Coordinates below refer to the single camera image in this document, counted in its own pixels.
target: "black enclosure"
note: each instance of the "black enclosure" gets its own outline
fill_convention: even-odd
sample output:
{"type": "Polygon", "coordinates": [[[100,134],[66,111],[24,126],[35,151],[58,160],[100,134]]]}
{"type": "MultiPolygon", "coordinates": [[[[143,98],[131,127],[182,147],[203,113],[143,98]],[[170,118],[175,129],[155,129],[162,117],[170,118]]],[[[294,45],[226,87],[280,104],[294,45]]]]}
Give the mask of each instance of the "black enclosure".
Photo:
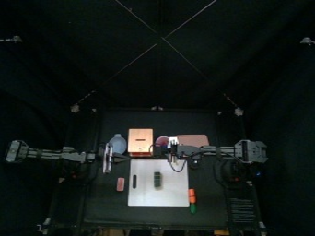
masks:
{"type": "MultiPolygon", "coordinates": [[[[313,235],[314,9],[313,0],[3,0],[2,157],[12,140],[32,148],[98,150],[114,134],[127,137],[131,126],[152,127],[155,138],[206,134],[218,146],[259,140],[268,161],[258,191],[248,192],[258,194],[268,235],[313,235]]],[[[151,211],[152,220],[139,215],[132,221],[115,205],[110,217],[98,199],[103,175],[58,189],[59,168],[50,161],[2,162],[0,235],[40,235],[38,224],[50,214],[56,226],[72,229],[80,218],[91,228],[214,229],[232,210],[223,206],[234,193],[220,192],[212,173],[200,170],[192,182],[200,189],[208,180],[199,192],[212,200],[200,202],[202,220],[151,211]]],[[[128,168],[115,166],[114,179],[128,168]]],[[[99,170],[88,166],[91,178],[99,170]]]]}

